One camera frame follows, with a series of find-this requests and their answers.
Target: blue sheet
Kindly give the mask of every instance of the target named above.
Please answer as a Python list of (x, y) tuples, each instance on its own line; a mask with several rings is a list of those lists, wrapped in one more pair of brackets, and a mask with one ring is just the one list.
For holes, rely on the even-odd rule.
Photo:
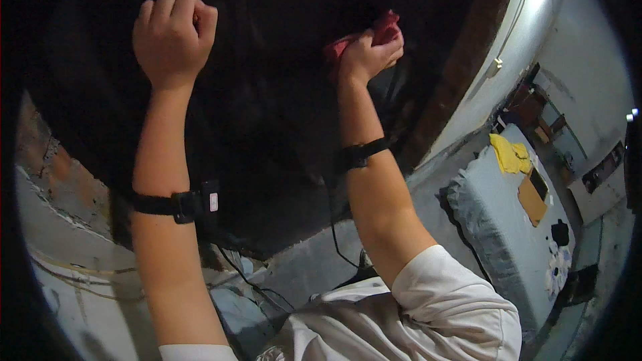
[[(466, 170), (459, 171), (448, 188), (447, 200), (495, 290), (517, 307), (523, 339), (531, 342), (555, 302), (545, 290), (551, 225), (558, 219), (567, 225), (569, 222), (553, 183), (519, 128), (509, 124), (501, 135), (511, 143), (526, 146), (534, 167), (548, 185), (548, 209), (538, 227), (530, 223), (518, 200), (525, 174), (502, 174), (490, 145)], [(573, 253), (575, 238), (570, 227), (569, 238), (569, 252)]]

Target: fist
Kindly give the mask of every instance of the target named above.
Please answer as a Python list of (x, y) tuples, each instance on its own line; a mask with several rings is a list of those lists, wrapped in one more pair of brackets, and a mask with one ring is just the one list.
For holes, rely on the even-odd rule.
[(214, 44), (218, 12), (201, 0), (147, 0), (133, 24), (133, 52), (154, 92), (189, 90)]
[(375, 46), (372, 45), (373, 37), (374, 32), (368, 29), (358, 40), (345, 49), (339, 66), (339, 81), (352, 79), (367, 84), (381, 70), (394, 66), (397, 60), (403, 56), (403, 36), (401, 34), (386, 44)]

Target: cardboard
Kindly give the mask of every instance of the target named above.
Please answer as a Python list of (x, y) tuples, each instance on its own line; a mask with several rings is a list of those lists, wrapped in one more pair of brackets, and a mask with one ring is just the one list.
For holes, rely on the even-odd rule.
[(537, 193), (535, 186), (530, 181), (530, 176), (533, 173), (533, 169), (524, 177), (522, 183), (519, 185), (518, 189), (518, 199), (519, 203), (522, 204), (530, 222), (534, 227), (537, 227), (539, 222), (544, 217), (548, 206), (542, 200), (540, 195)]
[(539, 137), (539, 139), (540, 139), (543, 143), (548, 143), (548, 142), (550, 141), (550, 140), (548, 139), (548, 136), (547, 136), (547, 135), (546, 135), (546, 133), (544, 132), (544, 129), (543, 129), (543, 128), (541, 128), (541, 127), (536, 128), (536, 129), (535, 129), (535, 133), (537, 134), (537, 136)]

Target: red cloth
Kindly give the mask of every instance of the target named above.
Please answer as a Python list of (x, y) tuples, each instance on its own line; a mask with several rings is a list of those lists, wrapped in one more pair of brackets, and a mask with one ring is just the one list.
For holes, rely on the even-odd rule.
[[(398, 34), (401, 34), (401, 29), (399, 29), (399, 26), (397, 25), (398, 20), (399, 15), (392, 12), (392, 10), (388, 10), (381, 14), (381, 16), (374, 21), (374, 25), (372, 26), (374, 31), (372, 45), (376, 46), (378, 44), (386, 44), (395, 39)], [(329, 76), (333, 83), (335, 83), (339, 77), (339, 64), (341, 62), (343, 51), (349, 44), (358, 40), (359, 36), (361, 36), (361, 33), (344, 36), (323, 48), (325, 59), (333, 65)]]

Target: black wrist strap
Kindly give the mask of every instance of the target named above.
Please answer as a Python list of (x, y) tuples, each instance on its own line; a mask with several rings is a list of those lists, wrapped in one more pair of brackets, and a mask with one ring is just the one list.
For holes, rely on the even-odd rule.
[(216, 224), (218, 211), (218, 181), (202, 183), (200, 191), (173, 193), (171, 197), (134, 194), (130, 203), (137, 212), (150, 215), (171, 215), (177, 224), (187, 224), (203, 218)]
[(133, 208), (150, 215), (171, 215), (177, 224), (193, 222), (200, 212), (198, 192), (177, 192), (171, 197), (142, 196), (135, 194), (131, 200)]
[(350, 169), (361, 168), (368, 165), (368, 158), (388, 149), (390, 143), (387, 138), (379, 138), (366, 144), (351, 145), (341, 149), (336, 159), (336, 172), (346, 173)]

